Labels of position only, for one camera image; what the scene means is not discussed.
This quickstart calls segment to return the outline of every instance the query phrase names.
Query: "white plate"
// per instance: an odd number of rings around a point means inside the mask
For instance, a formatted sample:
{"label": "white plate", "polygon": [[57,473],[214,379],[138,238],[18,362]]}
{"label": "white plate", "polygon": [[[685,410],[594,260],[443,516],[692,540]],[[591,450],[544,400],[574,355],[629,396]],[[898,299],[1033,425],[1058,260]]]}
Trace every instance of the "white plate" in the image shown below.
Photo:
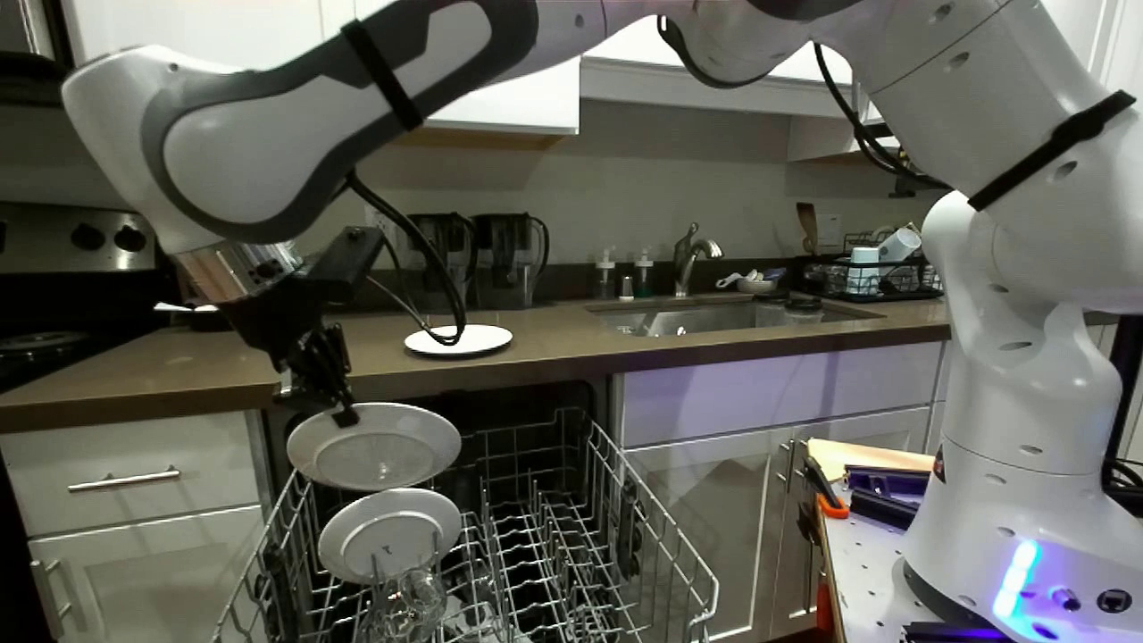
{"label": "white plate", "polygon": [[[458,325],[437,325],[431,329],[437,335],[454,335]],[[426,355],[426,356],[473,356],[473,355],[492,355],[492,349],[505,349],[511,344],[511,329],[499,329],[499,325],[466,325],[466,335],[458,348],[443,348],[437,344],[429,332],[412,332],[402,341],[402,348],[412,355]]]}
{"label": "white plate", "polygon": [[412,404],[358,404],[362,421],[341,428],[332,416],[300,421],[285,441],[288,465],[341,490],[419,486],[461,454],[454,421]]}
{"label": "white plate", "polygon": [[437,563],[461,540],[461,511],[431,490],[385,490],[337,511],[321,537],[317,557],[342,584],[399,579]]}

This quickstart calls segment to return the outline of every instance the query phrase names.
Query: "wall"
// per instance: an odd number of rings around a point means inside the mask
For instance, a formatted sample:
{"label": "wall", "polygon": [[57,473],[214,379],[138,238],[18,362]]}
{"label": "wall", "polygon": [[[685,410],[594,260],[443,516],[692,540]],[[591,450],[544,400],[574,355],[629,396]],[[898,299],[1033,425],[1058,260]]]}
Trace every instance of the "wall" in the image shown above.
{"label": "wall", "polygon": [[[362,165],[362,179],[402,212],[532,212],[552,234],[552,260],[582,263],[614,247],[631,256],[692,224],[729,256],[799,249],[793,203],[838,212],[849,234],[910,223],[889,179],[861,165],[787,165],[787,117],[582,103],[574,141],[402,141]],[[363,223],[358,198],[332,203],[300,249]]]}

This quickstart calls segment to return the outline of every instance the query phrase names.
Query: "cabinet handle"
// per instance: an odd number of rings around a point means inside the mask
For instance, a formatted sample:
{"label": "cabinet handle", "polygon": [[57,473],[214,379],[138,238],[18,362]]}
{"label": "cabinet handle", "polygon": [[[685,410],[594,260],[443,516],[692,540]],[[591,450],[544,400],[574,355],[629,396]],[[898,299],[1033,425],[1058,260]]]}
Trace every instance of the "cabinet handle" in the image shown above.
{"label": "cabinet handle", "polygon": [[167,465],[166,473],[148,473],[148,474],[105,474],[91,484],[68,486],[68,493],[95,493],[95,490],[121,490],[121,486],[155,486],[155,484],[174,484],[183,473]]}
{"label": "cabinet handle", "polygon": [[42,612],[42,621],[46,621],[46,631],[49,638],[60,638],[63,635],[63,619],[73,613],[73,604],[57,606],[57,594],[49,591],[49,573],[57,573],[60,563],[49,562],[31,562],[31,584],[37,584],[37,598],[40,598],[40,612]]}

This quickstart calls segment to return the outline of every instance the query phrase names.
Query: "dishwasher basket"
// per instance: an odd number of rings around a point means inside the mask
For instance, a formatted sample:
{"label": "dishwasher basket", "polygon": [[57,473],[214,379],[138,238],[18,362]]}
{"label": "dishwasher basket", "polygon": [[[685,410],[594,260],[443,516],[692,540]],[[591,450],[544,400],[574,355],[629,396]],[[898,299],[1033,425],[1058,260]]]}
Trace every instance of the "dishwasher basket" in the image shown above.
{"label": "dishwasher basket", "polygon": [[[437,563],[468,628],[431,643],[695,643],[719,579],[586,410],[466,437],[431,484],[466,511]],[[383,643],[376,594],[321,573],[317,531],[349,500],[288,474],[212,643]]]}

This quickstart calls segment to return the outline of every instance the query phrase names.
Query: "kitchen counter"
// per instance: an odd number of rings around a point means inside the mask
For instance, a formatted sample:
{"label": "kitchen counter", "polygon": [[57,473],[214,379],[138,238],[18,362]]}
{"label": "kitchen counter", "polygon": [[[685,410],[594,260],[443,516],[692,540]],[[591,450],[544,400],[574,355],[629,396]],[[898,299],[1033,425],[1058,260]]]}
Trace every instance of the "kitchen counter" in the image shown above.
{"label": "kitchen counter", "polygon": [[[473,362],[408,355],[399,341],[413,325],[402,313],[332,318],[348,329],[355,392],[385,400],[951,335],[943,304],[848,304],[875,318],[666,341],[618,335],[591,306],[476,311],[473,323],[505,325],[513,344]],[[266,355],[235,332],[162,329],[0,392],[0,432],[266,406],[276,381]]]}

